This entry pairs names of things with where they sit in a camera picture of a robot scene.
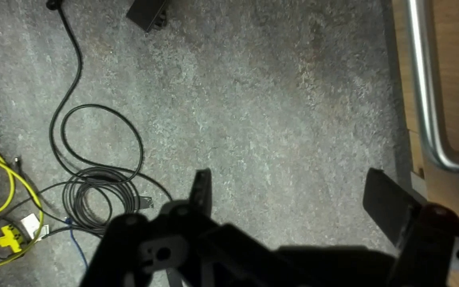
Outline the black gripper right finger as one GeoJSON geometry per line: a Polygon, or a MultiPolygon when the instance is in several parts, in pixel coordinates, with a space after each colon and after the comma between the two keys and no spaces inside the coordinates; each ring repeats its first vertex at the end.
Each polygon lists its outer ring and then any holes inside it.
{"type": "Polygon", "coordinates": [[[364,190],[364,209],[386,234],[386,238],[400,247],[413,220],[426,206],[426,199],[403,190],[384,171],[371,167],[367,172],[364,190]]]}

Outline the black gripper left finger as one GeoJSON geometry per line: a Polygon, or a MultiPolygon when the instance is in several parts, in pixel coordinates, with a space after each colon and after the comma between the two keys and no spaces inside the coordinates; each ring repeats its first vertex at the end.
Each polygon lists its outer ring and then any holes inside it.
{"type": "Polygon", "coordinates": [[[212,214],[212,172],[209,169],[199,169],[195,174],[188,203],[204,215],[212,214]]]}

